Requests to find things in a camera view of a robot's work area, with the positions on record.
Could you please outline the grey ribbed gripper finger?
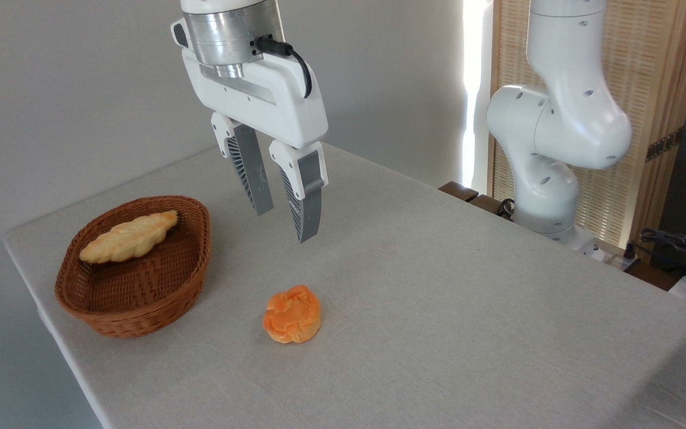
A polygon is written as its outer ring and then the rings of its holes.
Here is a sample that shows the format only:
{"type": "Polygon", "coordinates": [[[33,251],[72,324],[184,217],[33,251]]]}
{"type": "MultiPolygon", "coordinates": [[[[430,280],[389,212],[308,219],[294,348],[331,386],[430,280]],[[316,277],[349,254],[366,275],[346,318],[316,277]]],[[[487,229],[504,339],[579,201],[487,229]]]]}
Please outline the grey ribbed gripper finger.
{"type": "Polygon", "coordinates": [[[322,216],[322,187],[329,184],[322,143],[296,149],[273,141],[269,153],[283,179],[298,242],[316,236],[322,216]]]}
{"type": "Polygon", "coordinates": [[[211,125],[221,154],[232,162],[256,214],[269,212],[274,203],[256,131],[218,112],[212,114],[211,125]]]}

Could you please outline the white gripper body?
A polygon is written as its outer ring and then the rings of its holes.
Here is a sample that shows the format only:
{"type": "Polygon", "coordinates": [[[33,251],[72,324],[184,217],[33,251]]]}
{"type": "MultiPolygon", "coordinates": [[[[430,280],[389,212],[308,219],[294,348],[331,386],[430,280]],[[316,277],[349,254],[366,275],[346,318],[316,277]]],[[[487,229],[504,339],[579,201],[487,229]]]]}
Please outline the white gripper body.
{"type": "Polygon", "coordinates": [[[303,148],[324,138],[329,130],[326,108],[313,68],[308,68],[312,91],[302,65],[294,57],[264,54],[242,66],[244,76],[220,78],[214,68],[201,64],[188,40],[187,24],[179,19],[171,25],[175,43],[182,49],[183,64],[199,101],[217,113],[267,134],[274,139],[303,148]]]}

